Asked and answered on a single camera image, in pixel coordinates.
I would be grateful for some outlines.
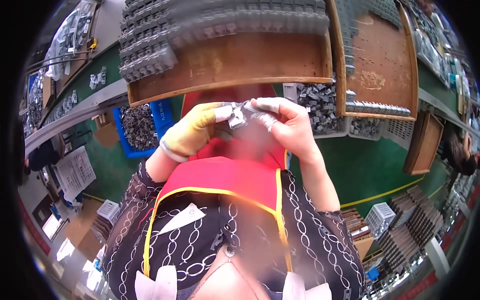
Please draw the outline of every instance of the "necklace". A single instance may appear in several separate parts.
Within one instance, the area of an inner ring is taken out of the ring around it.
[[[193,291],[193,293],[190,295],[190,297],[188,297],[188,300],[191,300],[195,297],[195,294],[198,292],[198,290],[205,284],[205,282],[210,278],[210,276],[215,273],[220,267],[228,264],[228,263],[231,263],[233,265],[233,267],[238,271],[238,273],[240,274],[240,276],[242,277],[243,280],[245,280],[248,284],[248,287],[252,290],[253,294],[255,295],[255,298],[258,300],[258,297],[257,295],[255,294],[255,291],[253,290],[253,288],[250,286],[250,283],[243,277],[242,273],[237,269],[237,267],[235,266],[235,264],[232,262],[232,257],[235,255],[235,250],[231,247],[231,246],[227,246],[226,248],[223,249],[223,252],[225,253],[225,256],[228,257],[228,261],[224,262],[224,263],[221,263],[218,267],[215,268],[215,270],[213,270],[213,272],[211,272],[207,278],[205,278],[196,288],[195,290]]]

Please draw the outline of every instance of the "black patterned blouse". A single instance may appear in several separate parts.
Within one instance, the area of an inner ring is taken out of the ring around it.
[[[290,171],[281,172],[282,216],[293,271],[308,290],[327,282],[332,299],[358,299],[364,291],[363,267],[339,211],[316,212],[305,189]],[[140,163],[120,204],[120,216],[107,241],[104,275],[120,300],[136,299],[136,271],[143,271],[145,236],[155,198],[164,183],[155,183]],[[150,239],[150,278],[164,265],[175,265],[178,289],[196,285],[223,243],[236,247],[259,282],[281,292],[287,274],[274,217],[251,204],[231,202],[223,195],[180,192],[158,207]],[[194,203],[203,218],[160,235],[176,214]]]

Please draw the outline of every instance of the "wooden tray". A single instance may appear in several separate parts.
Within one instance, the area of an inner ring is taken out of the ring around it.
[[[418,67],[413,37],[406,13],[399,7],[403,28],[370,13],[358,20],[359,35],[353,38],[355,74],[345,75],[345,56],[334,0],[326,0],[331,20],[331,39],[337,76],[337,114],[416,120],[418,105]],[[356,93],[357,101],[396,105],[410,109],[410,117],[346,112],[344,90]]]
[[[418,175],[430,171],[443,129],[444,126],[434,115],[423,111],[419,113],[403,165],[405,173]]]
[[[175,51],[172,70],[127,85],[130,106],[194,91],[264,83],[330,83],[330,38],[239,33]]]

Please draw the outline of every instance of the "yellow work glove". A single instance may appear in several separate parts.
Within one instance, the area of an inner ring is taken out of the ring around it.
[[[172,159],[187,161],[215,135],[214,125],[228,120],[232,114],[229,102],[212,102],[193,107],[160,139],[160,147]]]

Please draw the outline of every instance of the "red apron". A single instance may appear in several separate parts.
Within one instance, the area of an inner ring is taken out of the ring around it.
[[[207,102],[243,102],[251,98],[275,97],[270,84],[248,85],[242,89],[226,88],[185,95],[182,117],[202,98]],[[225,142],[212,139],[190,161],[178,165],[156,198],[144,247],[144,274],[149,277],[149,246],[152,225],[161,201],[178,192],[192,191],[234,196],[271,213],[278,226],[285,248],[285,261],[292,272],[287,237],[282,220],[282,183],[280,171],[287,167],[287,150],[277,142],[257,146],[255,143],[233,139]]]

